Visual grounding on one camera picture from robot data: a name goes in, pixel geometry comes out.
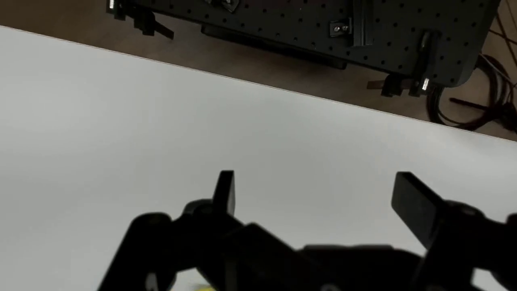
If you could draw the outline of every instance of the white table surface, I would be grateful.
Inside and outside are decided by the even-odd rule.
[[[136,214],[178,216],[227,168],[238,218],[295,247],[422,253],[390,208],[403,169],[500,221],[517,211],[511,140],[9,27],[0,64],[2,291],[94,291]]]

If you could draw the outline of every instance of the black cable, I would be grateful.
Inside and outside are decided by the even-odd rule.
[[[513,19],[513,22],[514,22],[514,29],[517,30],[517,19],[516,19],[516,14],[514,14],[511,0],[506,0],[506,8],[508,8],[508,11],[510,11],[510,14],[511,14],[511,19]]]
[[[479,58],[477,69],[484,71],[490,82],[490,92],[489,92],[490,105],[484,108],[484,114],[466,122],[456,121],[447,116],[440,108],[443,87],[434,85],[429,90],[429,98],[427,98],[427,111],[430,119],[435,122],[451,124],[451,126],[471,129],[471,130],[476,130],[485,126],[487,122],[497,119],[510,130],[517,132],[517,108],[514,105],[516,84],[510,82],[508,71],[497,58],[489,54],[482,54]]]
[[[510,35],[508,35],[508,32],[506,32],[506,29],[505,29],[505,24],[503,24],[503,19],[502,19],[502,14],[498,12],[497,14],[497,20],[498,20],[498,25],[500,25],[500,29],[502,29],[502,32],[503,32],[503,38],[505,38],[505,41],[506,41],[506,45],[508,45],[508,48],[510,48],[510,51],[511,51],[511,56],[513,56],[513,59],[514,59],[514,64],[517,66],[517,54],[516,54],[516,50],[514,50],[514,46],[513,46],[513,43],[510,41]]]

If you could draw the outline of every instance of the black clamp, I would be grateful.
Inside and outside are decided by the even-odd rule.
[[[442,43],[442,32],[440,30],[426,30],[421,38],[419,45],[419,59],[414,69],[414,75],[419,75],[413,84],[409,93],[414,96],[421,96],[427,93],[432,87],[432,74],[435,71],[439,61],[439,50]]]
[[[169,38],[175,38],[175,30],[159,22],[154,11],[149,8],[127,3],[125,0],[107,0],[107,9],[117,19],[127,19],[127,16],[133,17],[135,27],[141,29],[145,35],[156,35],[156,32],[159,32]]]
[[[372,0],[355,0],[350,17],[332,20],[329,25],[332,38],[351,37],[353,46],[374,45],[374,3]]]

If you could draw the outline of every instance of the floor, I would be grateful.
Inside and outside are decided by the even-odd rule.
[[[409,95],[387,98],[382,96],[379,90],[367,88],[369,80],[382,80],[385,77],[382,72],[353,64],[342,71],[212,38],[201,33],[199,24],[166,16],[159,16],[159,19],[177,30],[177,38],[170,40],[162,35],[148,37],[133,29],[132,20],[117,20],[112,14],[107,14],[106,4],[106,0],[0,1],[0,24],[324,98],[427,119],[426,98]],[[510,9],[505,1],[502,1],[500,11],[511,37],[517,38],[517,30],[513,29]],[[517,79],[517,67],[513,64],[510,50],[500,37],[489,35],[484,50],[502,59],[511,75]],[[474,101],[487,103],[487,92],[489,84],[485,77],[474,72],[469,82],[456,88],[448,88],[445,95],[471,96]],[[445,111],[460,117],[469,117],[479,113],[477,109],[458,106],[448,101],[445,103]],[[481,132],[517,140],[516,132],[506,130],[498,122],[487,124]]]

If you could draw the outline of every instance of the black mount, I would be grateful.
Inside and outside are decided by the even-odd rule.
[[[109,12],[135,17],[145,33],[174,32],[162,12],[203,24],[203,32],[335,67],[346,62],[390,74],[384,95],[422,95],[466,82],[500,0],[107,0]]]
[[[517,216],[492,221],[471,205],[445,202],[411,172],[397,177],[393,208],[429,248],[306,245],[301,250],[233,216],[233,171],[214,198],[195,200],[178,219],[138,216],[99,291],[169,291],[177,273],[198,268],[219,291],[476,291],[474,268],[517,287]]]

